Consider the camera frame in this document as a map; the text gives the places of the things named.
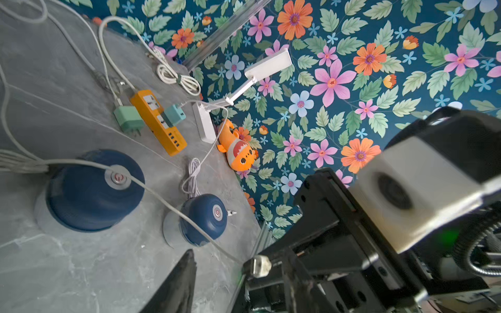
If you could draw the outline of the teal charger adapter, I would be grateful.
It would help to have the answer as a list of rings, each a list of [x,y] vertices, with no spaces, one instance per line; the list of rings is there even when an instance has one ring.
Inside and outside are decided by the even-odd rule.
[[[169,127],[176,127],[186,119],[186,114],[178,104],[165,108],[162,116]]]

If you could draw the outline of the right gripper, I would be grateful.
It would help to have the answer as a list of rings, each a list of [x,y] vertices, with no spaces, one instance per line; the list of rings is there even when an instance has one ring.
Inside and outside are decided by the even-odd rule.
[[[236,312],[392,312],[427,297],[333,170],[308,176],[294,205],[297,223],[244,264]]]

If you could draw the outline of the blue meat grinder front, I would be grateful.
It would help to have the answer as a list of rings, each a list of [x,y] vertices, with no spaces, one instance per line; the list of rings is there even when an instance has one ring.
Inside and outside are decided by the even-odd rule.
[[[216,195],[202,194],[191,198],[178,210],[189,217],[213,240],[218,239],[226,229],[228,211]],[[200,247],[209,243],[194,226],[172,211],[164,219],[163,235],[167,245],[172,248],[181,248],[186,245]]]

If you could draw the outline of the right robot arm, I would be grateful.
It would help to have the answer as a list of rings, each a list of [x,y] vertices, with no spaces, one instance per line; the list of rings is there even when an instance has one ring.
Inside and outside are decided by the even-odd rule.
[[[325,168],[301,218],[243,266],[229,312],[411,311],[500,276],[500,120],[444,107],[400,131],[351,186]]]

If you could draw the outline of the green charger adapter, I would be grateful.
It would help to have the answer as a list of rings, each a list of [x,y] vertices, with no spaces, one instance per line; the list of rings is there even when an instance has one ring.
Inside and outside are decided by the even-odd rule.
[[[145,127],[145,122],[134,106],[118,106],[113,114],[124,134],[132,136],[141,135],[141,131]]]

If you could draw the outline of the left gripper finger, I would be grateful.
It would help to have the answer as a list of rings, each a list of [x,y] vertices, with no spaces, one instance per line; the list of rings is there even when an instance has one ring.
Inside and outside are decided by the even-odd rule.
[[[188,249],[140,313],[192,312],[196,281],[193,249]]]

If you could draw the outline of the blue meat grinder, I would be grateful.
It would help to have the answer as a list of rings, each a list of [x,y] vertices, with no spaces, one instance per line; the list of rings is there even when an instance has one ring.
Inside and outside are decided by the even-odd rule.
[[[82,160],[106,165],[60,166],[35,202],[35,221],[46,233],[105,231],[133,212],[145,190],[130,176],[145,182],[139,164],[130,156],[114,150],[95,150]]]
[[[178,210],[189,217],[213,240],[218,239],[226,229],[228,211],[216,195],[202,194],[191,198]],[[172,248],[181,248],[186,245],[200,247],[209,243],[194,226],[172,211],[164,219],[163,235],[167,245]]]

